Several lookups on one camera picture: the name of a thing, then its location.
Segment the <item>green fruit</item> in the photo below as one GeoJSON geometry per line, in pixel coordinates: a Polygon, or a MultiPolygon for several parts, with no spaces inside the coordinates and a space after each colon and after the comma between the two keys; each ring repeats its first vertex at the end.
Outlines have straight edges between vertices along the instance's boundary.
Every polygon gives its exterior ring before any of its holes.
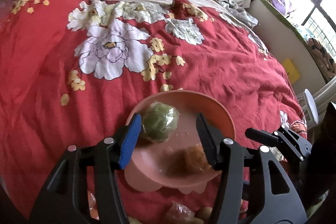
{"type": "Polygon", "coordinates": [[[152,143],[168,141],[177,129],[179,115],[174,106],[154,101],[142,115],[140,137],[152,143]]]}

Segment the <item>pink plastic bowl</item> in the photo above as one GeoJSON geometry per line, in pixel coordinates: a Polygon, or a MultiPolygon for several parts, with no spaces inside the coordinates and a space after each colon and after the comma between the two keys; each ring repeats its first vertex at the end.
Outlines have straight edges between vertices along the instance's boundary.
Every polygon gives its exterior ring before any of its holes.
{"type": "Polygon", "coordinates": [[[188,173],[184,151],[201,142],[196,127],[198,113],[203,113],[209,124],[218,128],[224,137],[235,139],[235,127],[229,112],[219,101],[205,94],[171,90],[145,98],[132,113],[143,114],[155,101],[178,110],[177,129],[169,140],[161,143],[138,139],[131,161],[124,170],[126,182],[140,192],[153,192],[162,187],[177,189],[183,194],[204,192],[207,183],[219,173],[213,169],[188,173]]]}

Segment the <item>brown kiwi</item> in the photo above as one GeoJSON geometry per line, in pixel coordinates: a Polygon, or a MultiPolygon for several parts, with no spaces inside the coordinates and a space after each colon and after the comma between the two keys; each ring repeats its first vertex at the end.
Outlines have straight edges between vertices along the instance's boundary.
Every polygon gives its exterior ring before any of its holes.
{"type": "Polygon", "coordinates": [[[195,212],[195,217],[203,220],[204,222],[207,222],[210,219],[212,211],[213,211],[212,207],[201,208],[195,212]]]}

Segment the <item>small orange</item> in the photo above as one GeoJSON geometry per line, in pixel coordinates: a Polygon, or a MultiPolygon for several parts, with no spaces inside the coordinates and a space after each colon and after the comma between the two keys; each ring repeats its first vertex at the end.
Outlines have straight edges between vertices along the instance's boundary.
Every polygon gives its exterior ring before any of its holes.
{"type": "Polygon", "coordinates": [[[163,223],[191,223],[194,219],[194,212],[187,206],[173,201],[172,206],[163,217],[163,223]]]}

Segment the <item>white chair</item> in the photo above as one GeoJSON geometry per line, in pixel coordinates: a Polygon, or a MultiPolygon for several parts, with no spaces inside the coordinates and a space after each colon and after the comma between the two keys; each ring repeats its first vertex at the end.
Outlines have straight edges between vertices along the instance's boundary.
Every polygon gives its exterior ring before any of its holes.
{"type": "MultiPolygon", "coordinates": [[[[304,92],[299,93],[296,95],[299,104],[303,110],[307,128],[310,129],[318,123],[315,123],[313,118],[310,118],[309,116],[309,104],[305,102],[304,99],[304,92]]],[[[318,121],[322,122],[325,114],[327,105],[329,102],[335,103],[335,77],[331,79],[331,81],[327,84],[325,84],[321,89],[319,89],[318,92],[312,95],[314,99],[314,104],[311,107],[311,110],[314,110],[314,106],[316,107],[316,113],[318,114],[318,121]]]]}

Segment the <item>yellow sticky note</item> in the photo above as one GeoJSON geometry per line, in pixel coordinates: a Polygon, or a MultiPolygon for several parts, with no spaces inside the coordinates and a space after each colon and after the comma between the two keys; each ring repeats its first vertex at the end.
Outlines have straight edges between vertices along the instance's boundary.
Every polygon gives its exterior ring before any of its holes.
{"type": "Polygon", "coordinates": [[[297,82],[301,78],[301,75],[300,75],[299,71],[294,66],[291,59],[285,59],[282,62],[282,66],[284,67],[284,69],[286,71],[286,74],[288,76],[288,79],[289,79],[291,84],[294,84],[295,82],[297,82]]]}

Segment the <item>red floral quilt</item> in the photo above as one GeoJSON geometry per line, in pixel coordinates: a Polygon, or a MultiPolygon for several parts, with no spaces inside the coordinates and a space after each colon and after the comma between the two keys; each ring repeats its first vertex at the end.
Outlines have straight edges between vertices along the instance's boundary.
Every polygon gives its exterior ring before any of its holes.
{"type": "Polygon", "coordinates": [[[28,217],[48,174],[72,144],[94,145],[144,98],[191,90],[244,132],[282,124],[306,136],[285,69],[218,5],[13,0],[1,16],[1,177],[28,217]]]}

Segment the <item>purple bag on sill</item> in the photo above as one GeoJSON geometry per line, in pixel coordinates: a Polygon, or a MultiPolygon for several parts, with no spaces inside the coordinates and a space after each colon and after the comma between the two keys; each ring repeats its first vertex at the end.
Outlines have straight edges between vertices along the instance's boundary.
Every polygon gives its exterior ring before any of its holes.
{"type": "Polygon", "coordinates": [[[289,16],[295,9],[290,0],[271,0],[273,6],[283,15],[289,16]]]}

